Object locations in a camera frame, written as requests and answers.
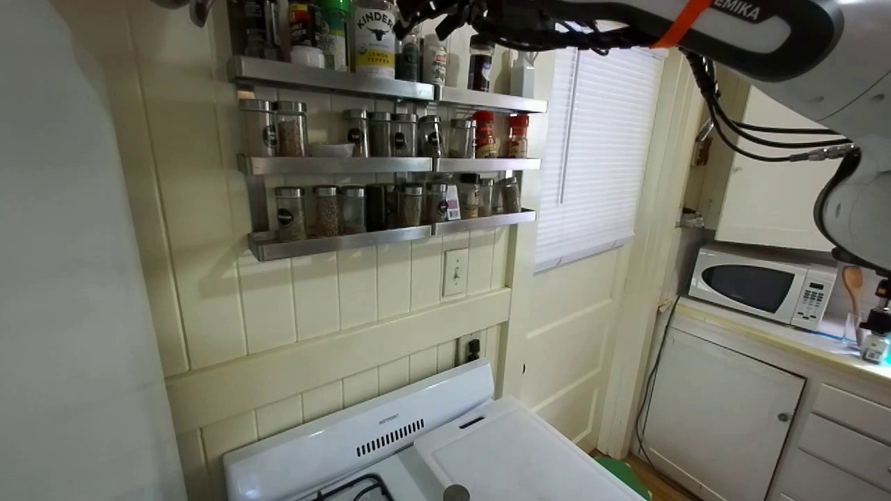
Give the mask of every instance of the countertop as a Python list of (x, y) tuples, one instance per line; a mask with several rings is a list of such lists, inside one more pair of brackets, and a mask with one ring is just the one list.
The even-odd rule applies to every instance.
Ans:
[(755, 359), (766, 356), (780, 367), (795, 364), (791, 370), (799, 370), (802, 364), (803, 367), (822, 364), (822, 367), (831, 367), (831, 374), (837, 377), (867, 380), (891, 389), (891, 364), (862, 363), (856, 351), (842, 348), (840, 337), (799, 332), (791, 325), (749, 319), (739, 312), (692, 302), (692, 298), (680, 298), (674, 312), (674, 325), (692, 335), (724, 332), (728, 337), (737, 337), (737, 341), (728, 341), (728, 348), (737, 348), (737, 351), (755, 348), (756, 353), (749, 353), (749, 351), (746, 353)]

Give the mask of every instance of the microwave door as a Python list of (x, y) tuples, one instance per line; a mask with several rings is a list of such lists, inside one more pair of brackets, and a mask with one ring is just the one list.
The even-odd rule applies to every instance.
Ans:
[(698, 271), (698, 282), (716, 305), (791, 324), (802, 277), (766, 264), (712, 264)]

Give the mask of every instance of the cabinet door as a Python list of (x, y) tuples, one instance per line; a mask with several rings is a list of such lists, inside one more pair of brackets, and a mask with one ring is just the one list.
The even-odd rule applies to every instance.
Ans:
[[(746, 103), (746, 124), (770, 129), (822, 129), (802, 114), (780, 106), (762, 93), (751, 89)], [(731, 157), (727, 195), (718, 217), (720, 242), (749, 242), (773, 248), (828, 252), (831, 246), (813, 222), (813, 204), (822, 186), (831, 178), (837, 161), (751, 161)]]
[(667, 332), (645, 420), (645, 455), (700, 498), (767, 494), (803, 380)]

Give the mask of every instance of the shelf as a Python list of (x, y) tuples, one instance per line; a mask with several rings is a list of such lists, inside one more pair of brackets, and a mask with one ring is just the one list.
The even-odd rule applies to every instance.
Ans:
[(421, 82), (362, 79), (352, 74), (333, 74), (319, 67), (297, 67), (269, 60), (231, 60), (228, 75), (237, 83), (297, 86), (316, 93), (372, 96), (398, 100), (434, 100), (434, 86)]
[(393, 246), (393, 242), (416, 242), (428, 241), (430, 227), (411, 227), (411, 228), (393, 228), (393, 232), (372, 232), (372, 234), (343, 234), (343, 236), (322, 236), (322, 241), (297, 241), (297, 242), (277, 242), (273, 234), (249, 234), (247, 246), (255, 261), (277, 261), (291, 256), (312, 256), (312, 254), (330, 254), (343, 248), (372, 248), (372, 246)]
[(514, 211), (514, 214), (492, 214), (492, 217), (479, 217), (479, 220), (434, 222), (434, 234), (490, 232), (490, 228), (525, 227), (525, 222), (533, 222), (533, 211)]
[(436, 160), (436, 174), (540, 171), (540, 160)]
[(430, 174), (434, 161), (425, 157), (387, 157), (387, 160), (327, 160), (327, 157), (242, 157), (247, 177), (372, 177), (372, 174)]
[(543, 114), (547, 108), (546, 100), (472, 93), (472, 89), (451, 89), (451, 86), (441, 86), (436, 100), (451, 103), (451, 106), (472, 106), (472, 108), (492, 108), (492, 111), (525, 111), (525, 114)]

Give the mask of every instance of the electrical outlet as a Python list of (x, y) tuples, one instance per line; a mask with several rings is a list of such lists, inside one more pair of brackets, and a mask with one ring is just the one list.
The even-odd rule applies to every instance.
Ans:
[(441, 277), (441, 296), (461, 296), (468, 291), (468, 248), (444, 254), (444, 277)]
[(480, 356), (480, 335), (468, 335), (455, 341), (455, 364), (468, 364)]

